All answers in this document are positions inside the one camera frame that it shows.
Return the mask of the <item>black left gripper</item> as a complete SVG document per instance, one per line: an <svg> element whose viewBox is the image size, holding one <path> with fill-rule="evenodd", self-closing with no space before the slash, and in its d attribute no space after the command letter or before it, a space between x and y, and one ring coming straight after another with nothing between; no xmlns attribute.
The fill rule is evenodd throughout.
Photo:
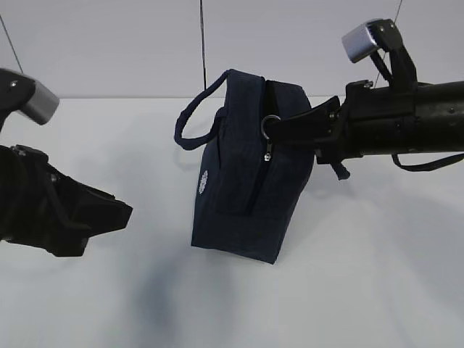
<svg viewBox="0 0 464 348"><path fill-rule="evenodd" d="M133 208L61 174L27 146L1 147L1 240L77 257L78 239L126 228Z"/></svg>

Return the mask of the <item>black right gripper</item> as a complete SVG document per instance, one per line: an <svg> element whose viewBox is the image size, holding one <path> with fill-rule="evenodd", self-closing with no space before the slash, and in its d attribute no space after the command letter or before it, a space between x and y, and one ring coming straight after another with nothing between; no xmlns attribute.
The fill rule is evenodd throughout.
<svg viewBox="0 0 464 348"><path fill-rule="evenodd" d="M377 150L367 144L368 119L361 118L362 105L373 89L373 81L348 83L345 100L333 96L316 107L285 119L268 115L266 138L269 140L312 140L319 165L343 160L376 156Z"/></svg>

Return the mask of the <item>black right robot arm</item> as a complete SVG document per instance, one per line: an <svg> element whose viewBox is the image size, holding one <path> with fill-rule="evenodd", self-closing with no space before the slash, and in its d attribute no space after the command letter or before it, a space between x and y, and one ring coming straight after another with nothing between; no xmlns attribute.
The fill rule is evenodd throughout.
<svg viewBox="0 0 464 348"><path fill-rule="evenodd" d="M420 172L463 160L463 82L421 83L406 48L389 56L386 66L373 55L387 87L372 88L369 80L348 83L344 101L332 97L283 120L267 116L263 136L311 149L320 164L389 155L403 170Z"/></svg>

